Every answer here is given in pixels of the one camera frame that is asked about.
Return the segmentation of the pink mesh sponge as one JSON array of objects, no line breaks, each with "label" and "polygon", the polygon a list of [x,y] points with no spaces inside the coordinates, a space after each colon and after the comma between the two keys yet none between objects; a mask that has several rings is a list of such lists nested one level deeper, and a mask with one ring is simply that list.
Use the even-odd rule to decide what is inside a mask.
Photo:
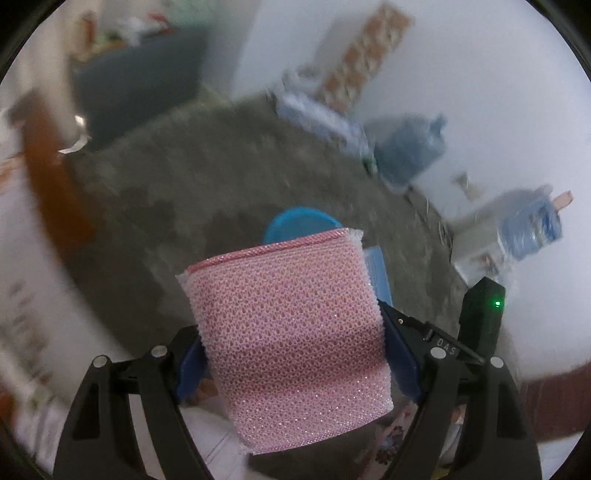
[{"label": "pink mesh sponge", "polygon": [[216,388],[252,454],[307,446],[393,409],[363,232],[209,258],[178,278]]}]

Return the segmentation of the blue plastic trash basket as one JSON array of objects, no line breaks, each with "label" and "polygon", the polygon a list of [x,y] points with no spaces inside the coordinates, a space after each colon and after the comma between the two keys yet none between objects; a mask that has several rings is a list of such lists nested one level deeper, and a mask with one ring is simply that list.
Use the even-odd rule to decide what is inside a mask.
[{"label": "blue plastic trash basket", "polygon": [[[332,229],[342,224],[328,213],[310,207],[294,207],[273,218],[263,236],[263,244],[290,241]],[[377,298],[394,305],[386,261],[380,246],[363,250],[363,257]]]}]

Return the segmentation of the blue water jug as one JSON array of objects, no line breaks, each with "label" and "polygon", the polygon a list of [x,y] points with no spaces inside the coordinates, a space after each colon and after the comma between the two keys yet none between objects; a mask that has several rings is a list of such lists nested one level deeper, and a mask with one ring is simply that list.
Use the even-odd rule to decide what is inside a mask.
[{"label": "blue water jug", "polygon": [[510,256],[521,261],[563,238],[560,215],[544,185],[535,190],[513,191],[501,210],[499,233]]},{"label": "blue water jug", "polygon": [[440,114],[384,117],[370,120],[365,131],[374,144],[374,156],[380,177],[392,188],[408,186],[447,150],[444,128],[448,119]]}]

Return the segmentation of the white toilet paper pack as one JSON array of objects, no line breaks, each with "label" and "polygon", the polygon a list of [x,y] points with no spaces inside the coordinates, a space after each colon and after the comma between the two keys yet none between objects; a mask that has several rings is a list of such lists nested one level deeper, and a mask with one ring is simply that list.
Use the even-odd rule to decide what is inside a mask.
[{"label": "white toilet paper pack", "polygon": [[373,156],[373,147],[360,124],[304,92],[287,91],[276,96],[276,114],[345,155],[360,159]]}]

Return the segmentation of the dark grey cabinet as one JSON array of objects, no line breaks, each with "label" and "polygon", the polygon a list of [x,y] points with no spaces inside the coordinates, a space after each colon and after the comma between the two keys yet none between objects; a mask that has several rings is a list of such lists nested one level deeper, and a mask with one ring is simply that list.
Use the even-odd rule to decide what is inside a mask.
[{"label": "dark grey cabinet", "polygon": [[108,146],[131,129],[197,96],[208,29],[169,34],[71,64],[77,110],[86,121],[88,149]]}]

